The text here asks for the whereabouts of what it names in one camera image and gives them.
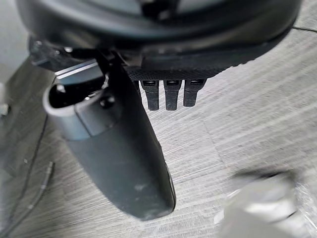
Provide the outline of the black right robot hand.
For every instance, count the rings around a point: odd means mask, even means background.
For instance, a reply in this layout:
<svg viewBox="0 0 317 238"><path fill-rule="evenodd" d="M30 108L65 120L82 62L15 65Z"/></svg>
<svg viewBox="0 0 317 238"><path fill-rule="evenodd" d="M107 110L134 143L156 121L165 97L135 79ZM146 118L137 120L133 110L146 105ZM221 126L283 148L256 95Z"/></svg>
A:
<svg viewBox="0 0 317 238"><path fill-rule="evenodd" d="M192 107L207 79L292 29L300 0L18 0L31 62L55 74L43 106L104 196L142 221L176 195L146 114Z"/></svg>

